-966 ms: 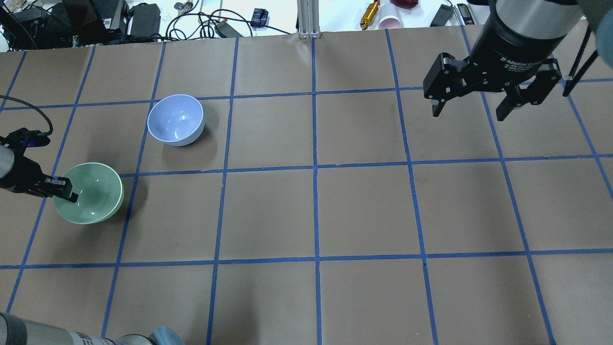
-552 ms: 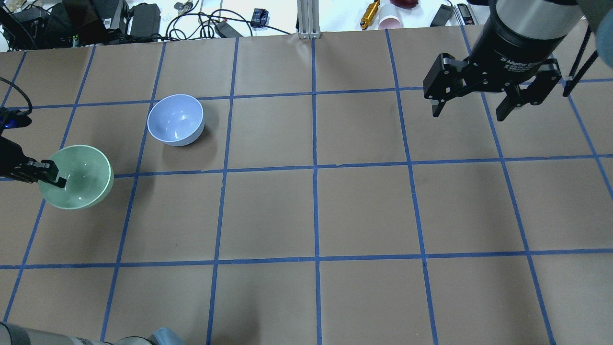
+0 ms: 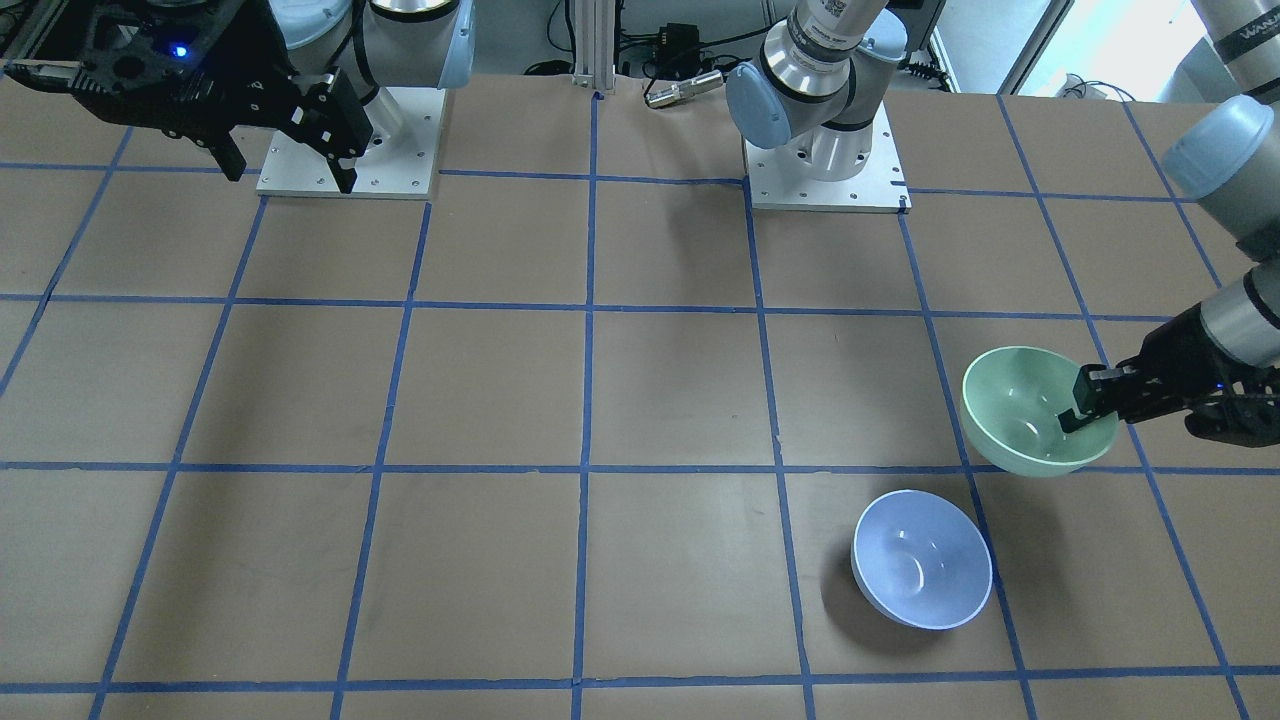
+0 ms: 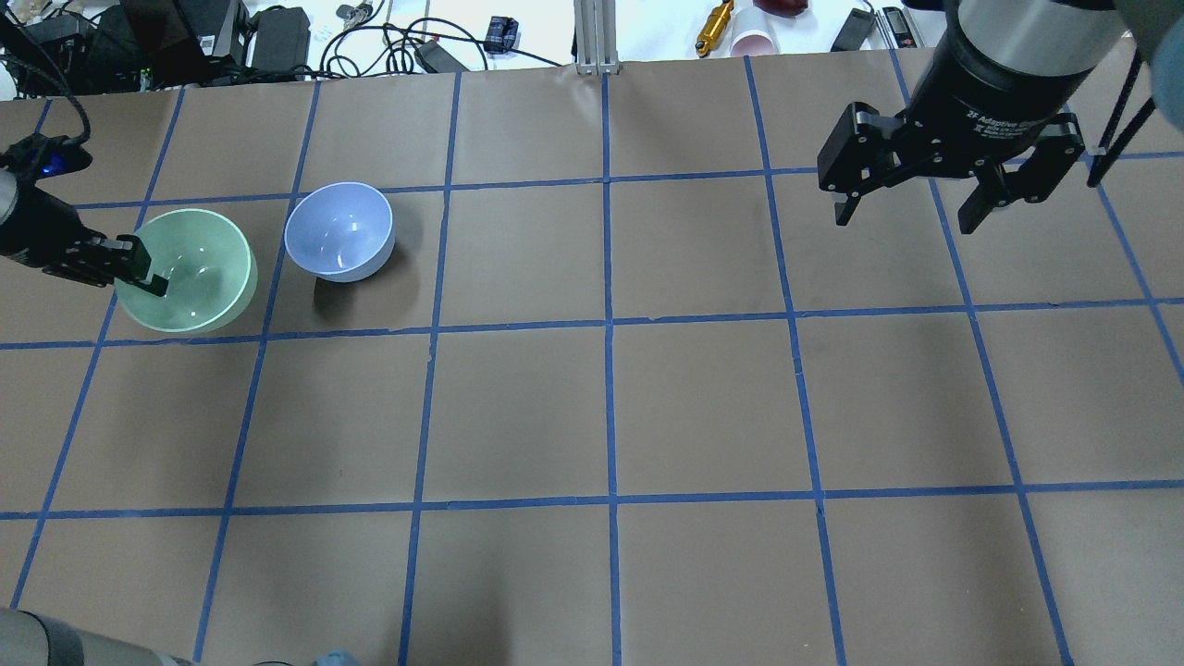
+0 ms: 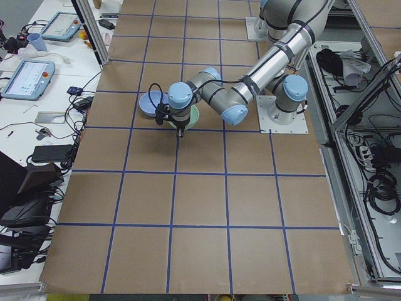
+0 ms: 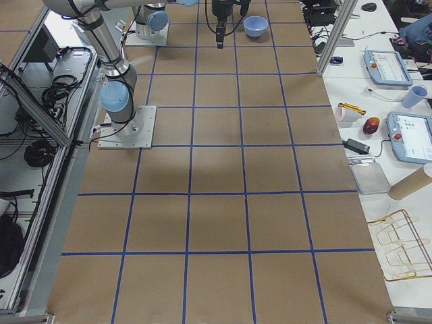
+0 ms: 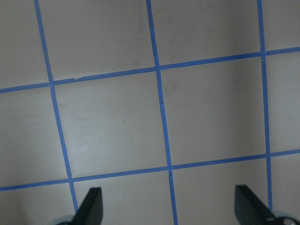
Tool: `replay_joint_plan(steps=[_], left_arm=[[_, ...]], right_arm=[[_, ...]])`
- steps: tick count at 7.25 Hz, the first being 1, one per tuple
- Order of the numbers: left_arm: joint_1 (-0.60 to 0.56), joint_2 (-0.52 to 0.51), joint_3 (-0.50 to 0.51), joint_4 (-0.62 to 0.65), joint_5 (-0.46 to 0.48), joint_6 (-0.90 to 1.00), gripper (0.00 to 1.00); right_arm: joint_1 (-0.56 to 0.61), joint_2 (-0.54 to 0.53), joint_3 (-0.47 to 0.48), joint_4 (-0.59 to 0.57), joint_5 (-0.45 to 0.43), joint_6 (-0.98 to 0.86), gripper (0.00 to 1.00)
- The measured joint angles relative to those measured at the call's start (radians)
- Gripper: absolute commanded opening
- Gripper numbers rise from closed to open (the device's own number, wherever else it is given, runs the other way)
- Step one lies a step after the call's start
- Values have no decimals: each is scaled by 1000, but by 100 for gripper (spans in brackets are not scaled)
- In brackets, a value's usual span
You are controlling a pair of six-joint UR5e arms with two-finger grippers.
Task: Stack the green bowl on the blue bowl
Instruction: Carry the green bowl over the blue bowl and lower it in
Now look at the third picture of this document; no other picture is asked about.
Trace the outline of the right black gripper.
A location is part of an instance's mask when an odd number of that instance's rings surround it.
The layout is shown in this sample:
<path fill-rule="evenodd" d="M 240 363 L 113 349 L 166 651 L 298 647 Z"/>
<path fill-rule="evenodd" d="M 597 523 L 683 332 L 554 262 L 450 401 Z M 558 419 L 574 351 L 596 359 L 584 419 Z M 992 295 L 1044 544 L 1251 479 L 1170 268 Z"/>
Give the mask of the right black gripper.
<path fill-rule="evenodd" d="M 247 169 L 236 126 L 282 128 L 340 193 L 372 141 L 348 74 L 297 74 L 266 1 L 37 1 L 5 73 L 104 120 L 189 135 L 230 182 Z"/>

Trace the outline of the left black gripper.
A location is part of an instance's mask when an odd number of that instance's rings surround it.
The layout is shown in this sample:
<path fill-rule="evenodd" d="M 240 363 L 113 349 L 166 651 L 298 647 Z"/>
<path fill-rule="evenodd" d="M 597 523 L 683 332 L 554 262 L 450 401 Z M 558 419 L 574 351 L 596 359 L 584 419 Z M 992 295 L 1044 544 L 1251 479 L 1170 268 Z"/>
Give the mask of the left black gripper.
<path fill-rule="evenodd" d="M 1130 366 L 1082 365 L 1071 397 L 1059 414 L 1065 433 L 1132 410 L 1132 424 L 1184 413 L 1187 432 L 1199 439 L 1247 448 L 1279 442 L 1277 365 L 1229 357 L 1203 328 L 1198 305 L 1149 332 Z"/>

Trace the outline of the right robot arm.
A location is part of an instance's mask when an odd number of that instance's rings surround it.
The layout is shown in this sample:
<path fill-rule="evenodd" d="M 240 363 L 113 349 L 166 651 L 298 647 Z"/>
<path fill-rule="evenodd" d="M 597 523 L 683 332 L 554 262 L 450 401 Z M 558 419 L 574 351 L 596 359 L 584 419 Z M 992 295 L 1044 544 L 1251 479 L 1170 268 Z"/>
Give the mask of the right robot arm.
<path fill-rule="evenodd" d="M 4 74 L 205 151 L 229 181 L 269 129 L 266 196 L 426 200 L 470 1 L 6 1 Z"/>

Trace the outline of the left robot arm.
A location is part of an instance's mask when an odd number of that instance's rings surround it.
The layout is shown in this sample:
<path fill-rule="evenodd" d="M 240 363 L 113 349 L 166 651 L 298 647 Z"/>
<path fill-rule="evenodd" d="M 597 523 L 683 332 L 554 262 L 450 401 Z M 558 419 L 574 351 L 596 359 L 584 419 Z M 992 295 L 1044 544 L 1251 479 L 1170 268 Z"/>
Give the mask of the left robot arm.
<path fill-rule="evenodd" d="M 1147 334 L 1135 356 L 1082 366 L 1057 423 L 1074 434 L 1106 416 L 1137 424 L 1184 413 L 1197 438 L 1267 447 L 1277 443 L 1277 4 L 1194 9 L 1240 92 L 1185 132 L 1162 168 L 1253 266 Z M 744 140 L 778 149 L 815 129 L 869 126 L 884 95 L 870 63 L 902 51 L 870 36 L 883 10 L 882 1 L 800 1 L 769 28 L 759 55 L 726 81 Z"/>

